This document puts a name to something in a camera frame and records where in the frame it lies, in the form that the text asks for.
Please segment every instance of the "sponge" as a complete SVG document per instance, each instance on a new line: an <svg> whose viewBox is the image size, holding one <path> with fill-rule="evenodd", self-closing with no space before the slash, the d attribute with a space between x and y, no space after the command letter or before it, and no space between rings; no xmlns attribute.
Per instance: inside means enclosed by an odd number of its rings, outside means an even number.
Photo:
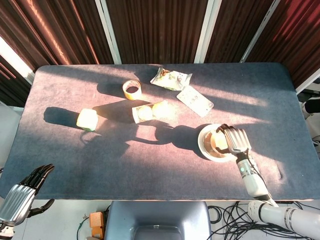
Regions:
<svg viewBox="0 0 320 240"><path fill-rule="evenodd" d="M92 132L96 129L98 123L97 112L93 109L84 108L81 110L76 125L83 130Z"/></svg>

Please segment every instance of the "brown curtain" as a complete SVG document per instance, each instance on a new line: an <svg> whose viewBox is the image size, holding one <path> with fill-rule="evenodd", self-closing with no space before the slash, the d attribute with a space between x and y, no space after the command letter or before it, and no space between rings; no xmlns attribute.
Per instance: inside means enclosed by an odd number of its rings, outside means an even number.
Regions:
<svg viewBox="0 0 320 240"><path fill-rule="evenodd" d="M113 64L94 0L1 0L0 35L34 70Z"/></svg>
<svg viewBox="0 0 320 240"><path fill-rule="evenodd" d="M8 106L24 107L31 85L0 56L0 101Z"/></svg>
<svg viewBox="0 0 320 240"><path fill-rule="evenodd" d="M247 62L282 63L304 82L320 68L320 1L281 0Z"/></svg>
<svg viewBox="0 0 320 240"><path fill-rule="evenodd" d="M223 0L204 62L239 62L272 2Z"/></svg>
<svg viewBox="0 0 320 240"><path fill-rule="evenodd" d="M193 63L208 0L107 0L122 63Z"/></svg>

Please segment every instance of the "floor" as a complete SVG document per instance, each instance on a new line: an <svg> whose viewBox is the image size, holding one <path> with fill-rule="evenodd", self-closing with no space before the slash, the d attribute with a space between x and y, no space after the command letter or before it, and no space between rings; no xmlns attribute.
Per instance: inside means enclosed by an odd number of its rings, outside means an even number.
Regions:
<svg viewBox="0 0 320 240"><path fill-rule="evenodd" d="M0 111L8 111L7 108L2 108ZM8 122L4 122L1 116L4 114L0 114L0 126L6 126ZM11 128L17 128L18 124L11 121ZM11 137L3 138L0 137L0 147L1 140L6 139L5 143L8 145L8 140L13 140ZM0 162L0 167L3 167L4 162ZM32 207L37 208L44 205L46 200L35 200ZM316 208L320 208L320 200L313 200L309 202L304 202L307 205L314 206ZM89 216L90 213L101 212L104 211L109 205L111 201L107 200L56 200L54 204L51 206L43 214L34 216L32 218L27 218L22 224L15 227L15 235L13 240L73 240L76 239L77 229L79 227L79 223L83 221L85 216ZM226 208L234 204L233 201L210 201L207 202L208 205L215 205ZM217 217L215 211L210 211L211 220L215 220ZM217 230L222 227L222 222L217 224L212 224L212 230ZM88 236L91 236L91 228L89 227L88 220L84 222L82 228L79 231L79 240L85 240ZM212 237L213 240L222 240L222 235L214 235ZM247 232L242 238L242 240L275 240L280 239L278 237L274 237L272 235L265 234L259 230L251 230Z"/></svg>

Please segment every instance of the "silver robot hand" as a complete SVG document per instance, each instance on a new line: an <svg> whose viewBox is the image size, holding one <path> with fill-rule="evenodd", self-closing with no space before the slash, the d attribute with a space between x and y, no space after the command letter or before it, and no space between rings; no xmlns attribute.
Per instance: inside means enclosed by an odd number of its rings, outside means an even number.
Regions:
<svg viewBox="0 0 320 240"><path fill-rule="evenodd" d="M54 199L50 199L40 208L31 209L35 196L54 168L52 164L40 166L19 184L11 188L0 207L0 240L11 239L14 235L14 226L21 224L26 218L43 213L51 207Z"/></svg>
<svg viewBox="0 0 320 240"><path fill-rule="evenodd" d="M237 157L236 164L248 194L257 200L267 201L277 206L250 154L251 145L245 130L222 124L216 131L224 133L228 151Z"/></svg>

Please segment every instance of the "white plate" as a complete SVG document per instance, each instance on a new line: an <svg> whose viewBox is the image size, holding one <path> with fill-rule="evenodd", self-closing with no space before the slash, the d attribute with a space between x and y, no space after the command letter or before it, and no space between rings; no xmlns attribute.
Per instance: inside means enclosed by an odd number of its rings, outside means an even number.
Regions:
<svg viewBox="0 0 320 240"><path fill-rule="evenodd" d="M228 161L235 161L237 159L236 156L232 155L231 153L227 153L225 157L215 157L211 155L206 149L205 149L205 136L211 132L215 131L218 127L220 127L221 124L210 124L208 126L205 126L199 133L198 136L198 146L201 151L201 153L209 160L218 162L218 163L225 163Z"/></svg>

